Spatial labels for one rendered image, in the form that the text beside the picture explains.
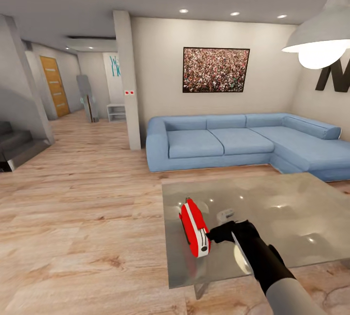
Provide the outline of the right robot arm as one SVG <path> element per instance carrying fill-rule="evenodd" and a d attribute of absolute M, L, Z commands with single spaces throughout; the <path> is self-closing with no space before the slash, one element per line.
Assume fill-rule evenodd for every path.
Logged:
<path fill-rule="evenodd" d="M 219 226 L 206 233 L 211 241 L 235 242 L 275 315 L 326 315 L 319 305 L 284 265 L 279 252 L 260 238 L 255 226 L 247 219 L 227 220 L 235 214 L 233 208 L 218 212 Z"/>

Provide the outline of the radio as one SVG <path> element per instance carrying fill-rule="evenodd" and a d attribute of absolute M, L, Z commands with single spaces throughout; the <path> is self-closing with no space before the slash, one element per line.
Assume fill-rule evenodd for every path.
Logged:
<path fill-rule="evenodd" d="M 195 257 L 206 256 L 210 252 L 210 240 L 206 237 L 208 231 L 199 208 L 189 197 L 182 206 L 181 215 L 187 243 Z"/>

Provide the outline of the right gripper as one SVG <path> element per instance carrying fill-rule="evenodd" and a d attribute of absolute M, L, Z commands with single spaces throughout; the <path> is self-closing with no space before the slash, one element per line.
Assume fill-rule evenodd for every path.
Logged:
<path fill-rule="evenodd" d="M 233 222 L 236 221 L 231 221 L 229 222 L 227 220 L 227 223 L 223 224 L 223 225 L 219 225 L 217 227 L 213 227 L 212 229 L 210 229 L 207 233 L 206 233 L 206 237 L 208 237 L 208 239 L 211 241 L 215 241 L 216 243 L 220 243 L 222 241 L 230 241 L 232 242 L 226 233 L 226 229 L 227 227 L 232 224 Z"/>

